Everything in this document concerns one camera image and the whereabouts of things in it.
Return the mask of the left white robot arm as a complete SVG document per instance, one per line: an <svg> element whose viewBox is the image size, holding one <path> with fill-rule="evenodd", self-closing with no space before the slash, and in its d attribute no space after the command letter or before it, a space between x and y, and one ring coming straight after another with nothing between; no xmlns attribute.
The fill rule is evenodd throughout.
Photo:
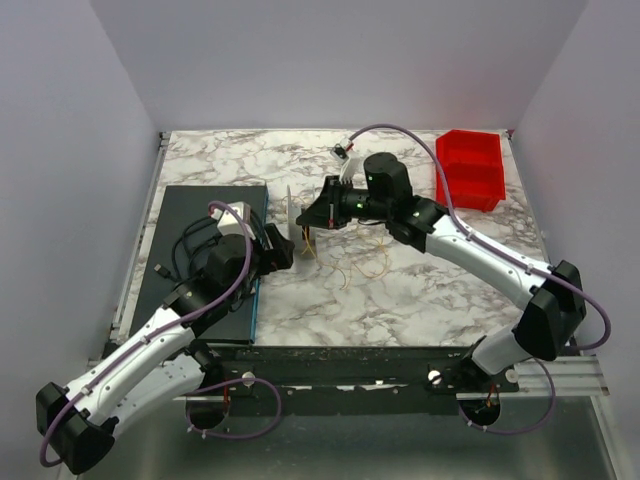
<svg viewBox="0 0 640 480"><path fill-rule="evenodd" d="M41 465L84 473L151 408L184 394L227 392L234 380L198 339L250 295L257 279L290 269L293 253L293 242L273 224L258 235L245 223L221 233L204 265L178 282L125 343L66 385L40 389Z"/></svg>

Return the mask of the white cable spool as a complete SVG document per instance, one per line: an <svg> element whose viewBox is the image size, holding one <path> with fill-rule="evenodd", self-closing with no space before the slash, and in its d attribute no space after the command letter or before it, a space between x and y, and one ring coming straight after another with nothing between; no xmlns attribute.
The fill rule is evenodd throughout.
<svg viewBox="0 0 640 480"><path fill-rule="evenodd" d="M294 243L292 269L297 274L309 273L316 262L316 231L311 227L303 227L296 223L297 218L307 209L309 201L295 196L290 186L287 186L284 204L288 238Z"/></svg>

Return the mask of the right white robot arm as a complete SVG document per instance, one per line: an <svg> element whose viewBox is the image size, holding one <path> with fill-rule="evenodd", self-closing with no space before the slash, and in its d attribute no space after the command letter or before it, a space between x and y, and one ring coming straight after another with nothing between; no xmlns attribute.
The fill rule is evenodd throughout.
<svg viewBox="0 0 640 480"><path fill-rule="evenodd" d="M454 263L511 300L520 320L476 342L462 363L465 373L493 376L529 358L557 358L586 315L575 265L537 261L456 223L443 205L414 194L406 166L391 153L366 158L364 174L364 189L326 177L297 225L337 230L354 219L381 221L396 241Z"/></svg>

